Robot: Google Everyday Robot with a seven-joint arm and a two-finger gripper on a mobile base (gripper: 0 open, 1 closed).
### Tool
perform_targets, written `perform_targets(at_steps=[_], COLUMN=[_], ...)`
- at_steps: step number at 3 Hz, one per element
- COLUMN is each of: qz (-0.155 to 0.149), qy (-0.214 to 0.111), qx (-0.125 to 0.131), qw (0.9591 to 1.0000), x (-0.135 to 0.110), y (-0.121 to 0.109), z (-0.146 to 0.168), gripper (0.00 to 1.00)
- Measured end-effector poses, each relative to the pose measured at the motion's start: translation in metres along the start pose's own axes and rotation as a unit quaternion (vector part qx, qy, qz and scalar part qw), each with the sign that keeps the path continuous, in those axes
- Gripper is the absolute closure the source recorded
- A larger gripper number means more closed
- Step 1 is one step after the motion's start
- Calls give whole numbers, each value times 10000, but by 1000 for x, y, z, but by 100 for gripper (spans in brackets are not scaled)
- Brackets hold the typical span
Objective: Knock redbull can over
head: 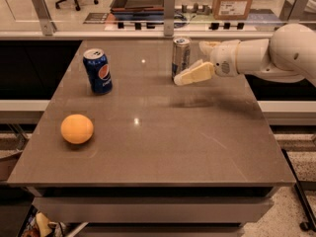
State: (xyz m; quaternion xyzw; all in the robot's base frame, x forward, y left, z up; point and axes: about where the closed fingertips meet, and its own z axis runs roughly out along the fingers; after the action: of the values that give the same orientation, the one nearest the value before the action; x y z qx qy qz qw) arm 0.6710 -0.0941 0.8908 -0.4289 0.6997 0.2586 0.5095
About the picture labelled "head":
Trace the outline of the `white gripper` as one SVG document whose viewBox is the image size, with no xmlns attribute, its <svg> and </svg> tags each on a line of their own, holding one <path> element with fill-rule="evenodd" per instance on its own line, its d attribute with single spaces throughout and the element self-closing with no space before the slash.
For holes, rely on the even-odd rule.
<svg viewBox="0 0 316 237">
<path fill-rule="evenodd" d="M 237 71 L 237 49 L 239 40 L 201 41 L 198 46 L 204 55 L 210 55 L 210 62 L 198 60 L 189 68 L 177 74 L 177 86 L 189 85 L 210 79 L 215 73 L 221 77 L 235 77 Z"/>
</svg>

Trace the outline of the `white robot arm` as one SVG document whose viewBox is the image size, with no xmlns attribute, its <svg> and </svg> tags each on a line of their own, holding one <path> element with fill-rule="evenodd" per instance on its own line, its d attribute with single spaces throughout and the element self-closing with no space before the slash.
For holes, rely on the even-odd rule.
<svg viewBox="0 0 316 237">
<path fill-rule="evenodd" d="M 269 39 L 201 41 L 209 58 L 195 62 L 175 76 L 178 86 L 210 79 L 213 75 L 252 75 L 278 83 L 303 79 L 316 87 L 316 32 L 300 24 L 287 24 Z"/>
</svg>

